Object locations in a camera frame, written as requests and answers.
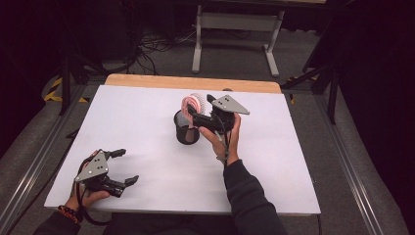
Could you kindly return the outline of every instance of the white table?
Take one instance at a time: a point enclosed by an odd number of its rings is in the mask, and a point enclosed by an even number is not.
[[[240,158],[278,213],[320,213],[284,95],[111,85],[99,87],[45,207],[65,202],[80,163],[94,150],[126,149],[123,157],[109,159],[109,177],[140,178],[120,198],[96,203],[95,210],[229,213],[223,165],[209,142],[201,136],[186,146],[175,137],[173,116],[181,99],[194,92],[216,98],[229,94],[250,110],[242,116]]]

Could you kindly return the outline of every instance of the person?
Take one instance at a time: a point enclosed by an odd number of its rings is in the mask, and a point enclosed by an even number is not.
[[[104,234],[287,234],[274,205],[266,200],[259,181],[247,171],[239,158],[240,127],[241,117],[235,114],[234,127],[228,133],[228,158],[224,162],[223,170],[232,216],[113,213]],[[212,144],[216,155],[221,159],[225,158],[225,147],[218,137],[204,127],[199,127],[199,131]],[[110,194],[106,191],[92,192],[83,198],[82,204],[89,208],[95,202],[108,197]],[[76,196],[72,194],[65,206],[40,224],[34,234],[77,234],[80,222],[70,213],[75,213],[78,207]]]

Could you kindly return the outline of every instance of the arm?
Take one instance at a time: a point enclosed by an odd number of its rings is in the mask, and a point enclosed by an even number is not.
[[[74,223],[68,217],[63,216],[59,212],[53,212],[43,223],[41,223],[33,234],[46,235],[46,234],[63,234],[74,235],[79,232],[80,225]]]
[[[223,171],[225,186],[235,225],[240,234],[287,234],[275,211],[274,205],[265,198],[259,181],[245,169],[238,156],[241,118],[235,114],[235,124],[229,143],[229,156]],[[225,157],[225,147],[217,136],[204,127],[201,133],[212,144],[218,157]]]
[[[287,234],[259,181],[237,160],[223,171],[235,225],[240,234]]]

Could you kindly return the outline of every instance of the red bracelet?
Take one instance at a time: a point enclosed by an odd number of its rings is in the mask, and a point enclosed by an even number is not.
[[[76,224],[82,222],[82,215],[78,211],[74,211],[66,206],[58,206],[58,212],[63,216],[72,219]]]

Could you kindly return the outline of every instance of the black sleeve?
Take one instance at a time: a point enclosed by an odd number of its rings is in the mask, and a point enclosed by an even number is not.
[[[70,218],[67,218],[55,211],[51,216],[41,223],[34,235],[49,235],[49,234],[62,234],[62,235],[75,235],[79,232],[80,225],[76,224]]]
[[[223,176],[239,234],[287,234],[274,205],[266,200],[262,186],[242,160],[227,166]]]

